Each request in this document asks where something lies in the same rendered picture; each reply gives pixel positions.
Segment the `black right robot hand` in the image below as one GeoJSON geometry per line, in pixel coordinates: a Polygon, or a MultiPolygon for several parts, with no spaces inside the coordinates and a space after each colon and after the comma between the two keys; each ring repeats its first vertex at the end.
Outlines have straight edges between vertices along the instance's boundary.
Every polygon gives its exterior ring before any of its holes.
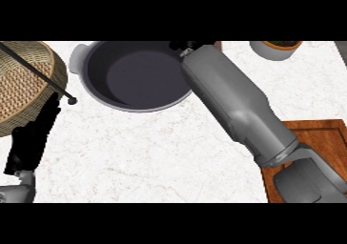
{"type": "Polygon", "coordinates": [[[180,50],[180,57],[185,57],[204,45],[213,45],[214,41],[170,41],[168,48],[176,51],[180,50]]]}

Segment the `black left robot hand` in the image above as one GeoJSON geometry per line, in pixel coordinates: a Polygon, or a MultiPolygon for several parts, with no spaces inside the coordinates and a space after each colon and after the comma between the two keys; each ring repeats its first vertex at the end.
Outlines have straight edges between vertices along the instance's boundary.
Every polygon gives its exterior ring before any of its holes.
{"type": "Polygon", "coordinates": [[[49,131],[59,111],[57,93],[54,92],[43,104],[35,120],[29,121],[23,127],[13,128],[12,148],[3,174],[13,175],[19,171],[37,169],[49,131]]]}

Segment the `grey cooking pot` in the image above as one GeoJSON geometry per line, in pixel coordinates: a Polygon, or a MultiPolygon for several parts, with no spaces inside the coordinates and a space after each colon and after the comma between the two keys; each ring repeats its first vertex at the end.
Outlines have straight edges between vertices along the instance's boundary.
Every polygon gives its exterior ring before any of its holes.
{"type": "Polygon", "coordinates": [[[191,94],[180,62],[167,41],[97,41],[74,47],[68,67],[106,107],[123,112],[157,112],[191,94]]]}

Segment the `brown wooden cutting board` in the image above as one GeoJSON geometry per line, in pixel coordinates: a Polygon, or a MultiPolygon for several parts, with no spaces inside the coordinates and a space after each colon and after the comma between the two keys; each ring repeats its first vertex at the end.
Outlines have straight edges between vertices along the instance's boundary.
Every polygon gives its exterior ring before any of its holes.
{"type": "Polygon", "coordinates": [[[347,126],[342,119],[282,121],[347,181],[347,126]]]}

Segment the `woven wicker basket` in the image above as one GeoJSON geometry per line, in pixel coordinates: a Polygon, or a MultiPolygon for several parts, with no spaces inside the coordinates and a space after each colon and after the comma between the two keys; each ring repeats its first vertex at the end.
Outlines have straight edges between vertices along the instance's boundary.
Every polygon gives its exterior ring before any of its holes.
{"type": "MultiPolygon", "coordinates": [[[[3,45],[63,89],[68,83],[65,63],[41,41],[3,41],[3,45]]],[[[34,121],[53,88],[0,50],[0,137],[34,121]]]]}

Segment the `white cup with brown rim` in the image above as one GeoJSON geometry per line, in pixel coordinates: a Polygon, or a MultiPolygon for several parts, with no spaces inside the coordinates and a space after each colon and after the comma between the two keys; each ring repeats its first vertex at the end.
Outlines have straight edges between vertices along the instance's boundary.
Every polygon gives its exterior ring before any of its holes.
{"type": "Polygon", "coordinates": [[[262,58],[271,61],[282,61],[294,53],[302,41],[288,41],[284,46],[281,46],[281,41],[250,41],[248,45],[262,58]]]}

